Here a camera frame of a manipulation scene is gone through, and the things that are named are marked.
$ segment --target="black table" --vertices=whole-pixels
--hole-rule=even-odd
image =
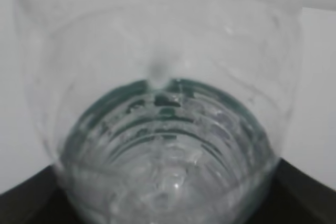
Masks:
[[[82,224],[48,168],[0,196],[1,224]],[[282,161],[270,194],[246,224],[336,224],[336,192]]]

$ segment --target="transparent plastic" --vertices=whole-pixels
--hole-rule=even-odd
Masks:
[[[299,0],[15,0],[28,103],[92,224],[241,224],[300,69]]]

